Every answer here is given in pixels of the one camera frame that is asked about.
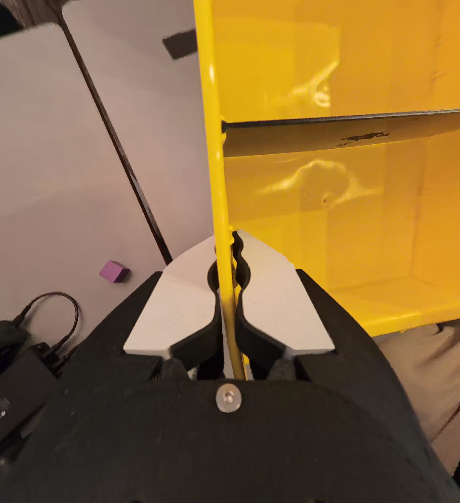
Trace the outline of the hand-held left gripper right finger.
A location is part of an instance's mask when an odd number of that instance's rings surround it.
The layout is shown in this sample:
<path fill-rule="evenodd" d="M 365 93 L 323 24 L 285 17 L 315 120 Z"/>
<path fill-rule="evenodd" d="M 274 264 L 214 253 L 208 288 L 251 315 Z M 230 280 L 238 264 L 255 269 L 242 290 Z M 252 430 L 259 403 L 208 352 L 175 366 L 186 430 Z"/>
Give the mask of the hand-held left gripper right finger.
<path fill-rule="evenodd" d="M 252 372 L 269 373 L 278 360 L 334 355 L 335 344 L 295 266 L 245 230 L 233 238 L 240 287 L 235 337 Z"/>

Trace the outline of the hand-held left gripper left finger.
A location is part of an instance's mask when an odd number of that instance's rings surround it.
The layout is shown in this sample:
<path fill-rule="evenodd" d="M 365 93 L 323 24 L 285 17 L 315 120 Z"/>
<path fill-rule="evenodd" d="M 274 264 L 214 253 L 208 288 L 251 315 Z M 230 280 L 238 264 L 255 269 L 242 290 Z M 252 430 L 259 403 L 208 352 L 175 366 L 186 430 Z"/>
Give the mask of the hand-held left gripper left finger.
<path fill-rule="evenodd" d="M 123 350 L 128 355 L 177 359 L 190 370 L 221 349 L 221 306 L 215 237 L 167 265 Z"/>

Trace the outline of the yellow plastic bin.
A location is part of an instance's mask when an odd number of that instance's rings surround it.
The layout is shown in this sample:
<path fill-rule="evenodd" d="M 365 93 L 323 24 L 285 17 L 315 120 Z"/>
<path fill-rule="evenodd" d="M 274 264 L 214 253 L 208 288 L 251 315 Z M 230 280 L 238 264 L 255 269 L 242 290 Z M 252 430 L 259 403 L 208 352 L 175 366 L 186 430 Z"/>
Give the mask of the yellow plastic bin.
<path fill-rule="evenodd" d="M 217 257 L 285 255 L 371 336 L 460 318 L 460 130 L 224 157 L 221 122 L 460 109 L 460 1 L 193 1 Z"/>

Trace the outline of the purple block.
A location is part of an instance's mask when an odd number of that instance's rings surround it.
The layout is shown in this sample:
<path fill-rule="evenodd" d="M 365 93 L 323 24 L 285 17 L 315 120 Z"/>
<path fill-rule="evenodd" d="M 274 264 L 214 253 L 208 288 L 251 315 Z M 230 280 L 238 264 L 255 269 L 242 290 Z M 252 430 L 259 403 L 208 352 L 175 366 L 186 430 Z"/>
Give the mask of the purple block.
<path fill-rule="evenodd" d="M 119 261 L 109 260 L 101 268 L 99 276 L 112 284 L 121 284 L 128 279 L 130 272 L 130 268 Z"/>

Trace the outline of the person's beige pants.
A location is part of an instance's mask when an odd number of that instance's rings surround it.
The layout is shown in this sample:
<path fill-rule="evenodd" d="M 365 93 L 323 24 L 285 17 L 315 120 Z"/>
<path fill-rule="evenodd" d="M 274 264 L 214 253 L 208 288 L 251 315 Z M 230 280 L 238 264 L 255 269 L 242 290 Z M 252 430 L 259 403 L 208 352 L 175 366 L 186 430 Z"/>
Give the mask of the person's beige pants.
<path fill-rule="evenodd" d="M 460 463 L 460 319 L 373 338 L 450 475 Z"/>

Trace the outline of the black power bank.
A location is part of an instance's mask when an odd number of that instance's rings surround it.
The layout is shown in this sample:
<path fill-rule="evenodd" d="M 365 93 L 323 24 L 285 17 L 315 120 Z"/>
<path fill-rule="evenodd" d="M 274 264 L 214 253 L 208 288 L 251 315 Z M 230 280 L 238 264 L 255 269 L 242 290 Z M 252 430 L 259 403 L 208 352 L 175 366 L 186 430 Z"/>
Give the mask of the black power bank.
<path fill-rule="evenodd" d="M 47 343 L 32 346 L 0 374 L 0 445 L 22 436 L 57 386 L 57 355 L 48 363 L 43 359 L 49 349 Z"/>

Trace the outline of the black bin divider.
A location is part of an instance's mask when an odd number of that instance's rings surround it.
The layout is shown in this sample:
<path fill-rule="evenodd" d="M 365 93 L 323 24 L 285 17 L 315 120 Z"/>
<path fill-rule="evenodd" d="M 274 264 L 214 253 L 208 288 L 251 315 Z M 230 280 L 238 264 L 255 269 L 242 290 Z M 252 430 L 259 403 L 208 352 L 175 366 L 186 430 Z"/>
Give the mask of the black bin divider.
<path fill-rule="evenodd" d="M 292 154 L 401 142 L 460 130 L 460 109 L 221 122 L 224 157 Z"/>

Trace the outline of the black tape strip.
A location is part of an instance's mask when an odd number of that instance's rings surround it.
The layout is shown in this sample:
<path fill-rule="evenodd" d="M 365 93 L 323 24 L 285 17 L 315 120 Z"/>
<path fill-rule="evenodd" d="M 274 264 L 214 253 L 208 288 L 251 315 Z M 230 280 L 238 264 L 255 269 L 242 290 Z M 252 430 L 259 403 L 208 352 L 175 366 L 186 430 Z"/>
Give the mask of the black tape strip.
<path fill-rule="evenodd" d="M 179 60 L 198 52 L 195 29 L 164 37 L 162 43 L 172 60 Z"/>

